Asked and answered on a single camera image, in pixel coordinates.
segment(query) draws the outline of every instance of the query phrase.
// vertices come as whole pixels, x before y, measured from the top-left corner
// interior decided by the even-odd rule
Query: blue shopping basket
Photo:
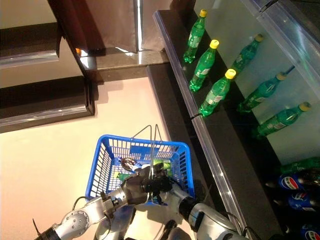
[[[121,181],[115,172],[132,174],[119,163],[120,158],[131,158],[141,165],[150,164],[153,143],[153,159],[170,160],[171,173],[190,196],[195,197],[189,147],[183,142],[152,141],[115,135],[99,138],[91,166],[85,196],[95,198],[101,192],[112,192]]]

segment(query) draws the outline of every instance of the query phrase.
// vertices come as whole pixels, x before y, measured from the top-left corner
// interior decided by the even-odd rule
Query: sprite bottle
[[[281,174],[290,174],[300,172],[305,169],[320,169],[320,156],[309,157],[301,161],[280,166],[275,172]]]
[[[198,49],[198,45],[205,32],[206,16],[207,16],[207,10],[201,9],[199,13],[199,18],[191,29],[189,39],[187,42],[187,48],[183,55],[183,60],[185,63],[192,63],[196,58],[195,56]]]
[[[193,92],[198,91],[206,76],[208,75],[211,67],[215,63],[216,49],[219,46],[218,40],[212,40],[207,51],[199,59],[198,64],[194,70],[193,77],[189,84],[189,89]]]
[[[199,113],[201,113],[204,117],[212,114],[220,100],[225,99],[230,88],[230,81],[235,75],[235,70],[228,69],[224,77],[220,78],[216,83],[213,84],[210,92],[207,94],[199,109]]]
[[[262,137],[275,133],[293,124],[302,113],[308,112],[310,108],[311,104],[305,101],[297,107],[284,109],[254,129],[252,136],[261,139]]]
[[[278,73],[274,78],[264,81],[254,90],[243,102],[237,107],[240,113],[249,113],[253,108],[262,103],[266,98],[270,97],[277,89],[279,83],[287,77],[283,72]]]
[[[261,43],[263,40],[264,37],[261,34],[257,34],[254,37],[254,40],[241,50],[240,54],[231,66],[231,68],[234,69],[237,74],[239,74],[245,68],[245,66],[251,62],[252,59],[254,59],[259,43]]]
[[[121,172],[118,172],[118,171],[115,171],[114,172],[114,175],[113,177],[115,179],[119,179],[121,182],[125,181],[126,178],[130,177],[131,174],[128,174],[128,173],[121,173]]]

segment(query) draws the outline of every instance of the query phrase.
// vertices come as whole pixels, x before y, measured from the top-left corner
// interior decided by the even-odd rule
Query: tile floor
[[[147,77],[105,82],[98,92],[95,116],[0,135],[1,239],[34,239],[32,218],[43,232],[71,211],[85,193],[101,135],[131,137],[146,125],[158,124],[162,138],[168,139]],[[141,138],[148,136],[145,132]],[[181,221],[164,207],[140,207],[127,237],[157,240],[160,222],[170,219]],[[77,239],[92,240],[96,227]],[[191,233],[185,221],[181,228]]]

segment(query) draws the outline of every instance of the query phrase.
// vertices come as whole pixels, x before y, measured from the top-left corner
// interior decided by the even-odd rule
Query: plastic bottle
[[[289,206],[298,211],[320,211],[320,194],[307,193],[303,191],[295,192],[282,199],[273,200],[279,206]]]
[[[183,60],[185,63],[192,63],[196,58],[195,56],[198,49],[198,45],[205,32],[206,16],[207,10],[201,9],[199,13],[199,18],[191,29],[189,39],[187,42],[187,47],[183,55]]]
[[[264,37],[261,34],[257,34],[254,37],[254,40],[241,50],[240,54],[231,66],[231,68],[234,69],[237,74],[239,74],[245,68],[245,66],[251,62],[252,59],[254,59],[257,53],[257,48],[263,40]]]
[[[128,173],[120,173],[118,171],[114,172],[113,177],[116,179],[119,179],[121,182],[123,182],[127,177],[131,176],[131,174]]]
[[[271,188],[277,186],[286,190],[320,190],[320,169],[306,169],[296,173],[282,174],[278,180],[272,180],[265,185]]]
[[[280,166],[276,173],[289,174],[300,172],[305,169],[320,169],[320,156],[310,157],[301,161],[296,161],[287,165]]]
[[[235,75],[236,71],[234,69],[228,69],[224,77],[220,78],[213,84],[210,92],[207,94],[199,109],[199,113],[201,113],[204,117],[212,114],[220,100],[225,99],[230,88],[230,81]]]
[[[191,91],[196,92],[201,88],[202,83],[207,77],[211,67],[215,63],[216,49],[218,46],[219,41],[215,39],[212,40],[207,51],[205,51],[204,54],[202,54],[202,56],[200,57],[199,62],[194,70],[193,77],[189,84],[189,89]]]
[[[284,109],[254,129],[252,136],[261,139],[262,137],[275,133],[293,124],[302,113],[308,112],[310,108],[311,104],[305,101],[297,107]]]
[[[275,77],[264,81],[256,90],[254,90],[243,102],[238,105],[236,110],[240,113],[251,112],[253,108],[274,94],[278,84],[285,80],[286,77],[286,74],[279,72]]]
[[[287,226],[287,239],[290,240],[320,240],[320,225],[319,223],[299,224]]]

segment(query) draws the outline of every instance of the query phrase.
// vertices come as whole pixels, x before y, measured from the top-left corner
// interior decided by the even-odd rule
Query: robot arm
[[[154,179],[149,179],[150,167],[145,167],[128,177],[121,187],[89,201],[84,207],[67,213],[61,223],[53,224],[36,240],[71,240],[85,233],[93,224],[105,218],[112,219],[114,212],[126,205],[139,205],[148,200],[149,193],[171,190],[170,180],[163,171],[163,164],[153,166]]]
[[[196,201],[177,185],[161,195],[168,207],[179,213],[201,240],[247,240],[237,233],[235,226],[213,208]]]
[[[101,193],[84,207],[67,213],[60,224],[54,224],[36,240],[71,240],[85,233],[93,224],[105,218],[112,219],[114,212],[125,205],[143,204],[148,193],[164,192],[162,199],[169,208],[179,213],[201,240],[245,240],[238,235],[232,223],[211,207],[197,202],[155,168],[156,177],[149,179],[149,167],[127,178],[120,188],[108,195]]]

